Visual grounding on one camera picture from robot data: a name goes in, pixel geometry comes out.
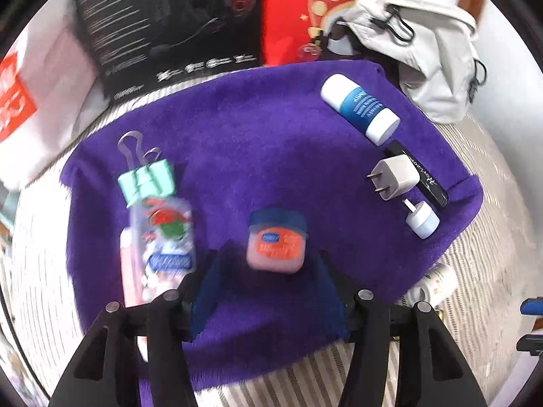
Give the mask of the purple towel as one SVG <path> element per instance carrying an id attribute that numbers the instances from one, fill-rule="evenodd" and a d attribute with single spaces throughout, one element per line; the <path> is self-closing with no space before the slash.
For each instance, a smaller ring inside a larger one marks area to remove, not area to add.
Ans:
<path id="1" fill-rule="evenodd" d="M 446 190 L 433 235 L 407 226 L 399 199 L 382 200 L 367 179 L 383 152 L 320 96 L 346 75 L 400 119 L 400 141 Z M 372 62 L 310 62 L 250 69 L 187 88 L 124 114 L 89 135 L 65 163 L 71 191 L 67 270 L 84 329 L 121 298 L 119 237 L 129 212 L 117 183 L 127 163 L 117 143 L 140 131 L 174 165 L 200 254 L 223 250 L 216 311 L 186 346 L 202 390 L 287 367 L 331 343 L 308 268 L 293 275 L 252 270 L 248 218 L 267 206 L 301 213 L 308 254 L 326 251 L 342 273 L 389 302 L 400 299 L 472 222 L 481 182 L 437 128 Z"/>

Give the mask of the striped mattress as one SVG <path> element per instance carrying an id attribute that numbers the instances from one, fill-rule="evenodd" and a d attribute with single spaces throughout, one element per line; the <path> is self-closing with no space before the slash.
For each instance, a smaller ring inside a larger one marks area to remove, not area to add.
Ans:
<path id="1" fill-rule="evenodd" d="M 84 139 L 126 113 L 221 76 L 168 88 L 161 95 L 145 97 L 138 106 L 119 106 Z M 456 291 L 444 302 L 446 327 L 484 397 L 492 399 L 518 359 L 518 338 L 531 328 L 519 307 L 542 290 L 542 260 L 525 201 L 487 131 L 471 118 L 433 126 L 483 190 L 479 212 L 436 262 L 453 267 L 458 278 Z M 61 180 L 63 167 L 78 145 L 22 191 L 15 221 L 10 292 L 15 330 L 47 390 L 55 389 L 90 328 L 80 324 L 67 270 L 71 191 Z M 353 347 L 335 336 L 287 367 L 251 380 L 194 388 L 196 399 L 201 406 L 334 406 L 352 355 Z"/>

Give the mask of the grey Nike waist bag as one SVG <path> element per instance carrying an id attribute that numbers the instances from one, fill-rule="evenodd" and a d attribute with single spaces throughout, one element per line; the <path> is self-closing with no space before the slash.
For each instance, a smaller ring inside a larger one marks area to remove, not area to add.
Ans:
<path id="1" fill-rule="evenodd" d="M 475 48 L 475 19 L 432 0 L 355 0 L 329 14 L 342 35 L 398 64 L 404 95 L 434 123 L 460 122 L 488 71 Z"/>

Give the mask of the black Horizon case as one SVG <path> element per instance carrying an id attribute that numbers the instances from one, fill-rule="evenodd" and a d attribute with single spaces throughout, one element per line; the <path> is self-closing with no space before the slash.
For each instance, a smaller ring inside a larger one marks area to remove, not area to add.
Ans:
<path id="1" fill-rule="evenodd" d="M 420 175 L 420 181 L 416 187 L 431 204 L 439 210 L 443 210 L 449 202 L 446 190 L 437 182 L 430 171 L 399 141 L 393 140 L 385 148 L 384 153 L 388 157 L 401 154 L 407 155 L 411 163 Z"/>

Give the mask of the small white pill bottle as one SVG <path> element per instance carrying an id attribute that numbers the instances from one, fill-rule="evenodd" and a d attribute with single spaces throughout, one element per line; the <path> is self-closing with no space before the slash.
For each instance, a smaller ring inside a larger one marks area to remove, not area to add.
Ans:
<path id="1" fill-rule="evenodd" d="M 405 294 L 405 301 L 409 306 L 417 302 L 428 302 L 436 307 L 451 297 L 457 287 L 458 278 L 454 268 L 437 262 Z"/>

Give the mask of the white Miniso shopping bag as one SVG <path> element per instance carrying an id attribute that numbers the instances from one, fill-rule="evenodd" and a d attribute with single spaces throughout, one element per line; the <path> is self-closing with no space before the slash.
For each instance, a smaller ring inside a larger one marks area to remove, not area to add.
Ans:
<path id="1" fill-rule="evenodd" d="M 26 187 L 108 105 L 69 27 L 25 27 L 1 62 L 1 181 Z"/>

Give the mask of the clear mint candy bottle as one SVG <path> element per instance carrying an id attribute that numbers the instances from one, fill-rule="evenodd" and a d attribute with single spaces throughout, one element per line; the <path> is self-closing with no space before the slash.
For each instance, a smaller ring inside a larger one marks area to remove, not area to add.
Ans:
<path id="1" fill-rule="evenodd" d="M 192 209 L 181 197 L 146 197 L 130 207 L 136 296 L 151 302 L 196 269 Z"/>

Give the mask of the pink lip balm tube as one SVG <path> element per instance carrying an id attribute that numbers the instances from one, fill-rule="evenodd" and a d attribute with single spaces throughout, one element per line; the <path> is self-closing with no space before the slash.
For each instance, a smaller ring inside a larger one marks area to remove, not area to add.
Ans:
<path id="1" fill-rule="evenodd" d="M 130 227 L 124 228 L 120 233 L 120 271 L 123 283 L 123 298 L 125 307 L 134 307 L 144 304 L 142 272 L 136 263 L 135 245 Z"/>

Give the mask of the small white USB light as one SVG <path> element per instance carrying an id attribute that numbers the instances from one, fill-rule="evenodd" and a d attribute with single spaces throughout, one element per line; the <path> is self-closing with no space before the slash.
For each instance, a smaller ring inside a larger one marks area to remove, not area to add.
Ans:
<path id="1" fill-rule="evenodd" d="M 440 219 L 426 201 L 414 205 L 405 198 L 402 203 L 407 207 L 409 214 L 405 219 L 407 225 L 420 239 L 425 240 L 435 233 Z"/>

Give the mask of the white USB wall charger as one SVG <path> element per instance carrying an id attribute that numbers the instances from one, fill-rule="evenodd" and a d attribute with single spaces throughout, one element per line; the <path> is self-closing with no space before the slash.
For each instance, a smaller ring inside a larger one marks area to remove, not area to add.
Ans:
<path id="1" fill-rule="evenodd" d="M 419 171 L 406 154 L 380 160 L 366 178 L 384 201 L 409 192 L 420 182 Z"/>

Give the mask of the white blue balm stick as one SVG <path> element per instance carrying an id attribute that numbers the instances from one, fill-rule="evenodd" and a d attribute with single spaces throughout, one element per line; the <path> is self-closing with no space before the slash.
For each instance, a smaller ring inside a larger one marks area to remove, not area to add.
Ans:
<path id="1" fill-rule="evenodd" d="M 376 146 L 382 145 L 400 125 L 400 117 L 395 112 L 345 75 L 327 78 L 320 96 Z"/>

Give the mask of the blue lid vaseline jar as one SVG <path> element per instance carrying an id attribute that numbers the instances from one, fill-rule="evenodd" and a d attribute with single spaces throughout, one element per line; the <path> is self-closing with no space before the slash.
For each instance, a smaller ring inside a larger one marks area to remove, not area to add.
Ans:
<path id="1" fill-rule="evenodd" d="M 292 210 L 267 207 L 248 220 L 247 262 L 255 270 L 294 274 L 305 261 L 307 224 Z"/>

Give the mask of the black headset box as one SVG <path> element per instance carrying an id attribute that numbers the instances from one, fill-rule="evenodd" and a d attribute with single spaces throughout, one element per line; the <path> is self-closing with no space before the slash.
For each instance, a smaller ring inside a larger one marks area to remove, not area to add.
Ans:
<path id="1" fill-rule="evenodd" d="M 75 0 L 81 38 L 113 103 L 260 67 L 261 0 Z"/>

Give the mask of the green binder clip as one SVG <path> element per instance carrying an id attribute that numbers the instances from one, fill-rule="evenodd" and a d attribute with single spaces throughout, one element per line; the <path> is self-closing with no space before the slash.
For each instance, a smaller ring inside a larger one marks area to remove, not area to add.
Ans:
<path id="1" fill-rule="evenodd" d="M 117 142 L 128 170 L 117 178 L 126 207 L 148 197 L 169 197 L 176 193 L 174 169 L 166 158 L 162 158 L 159 147 L 143 150 L 143 135 L 140 131 L 127 131 Z"/>

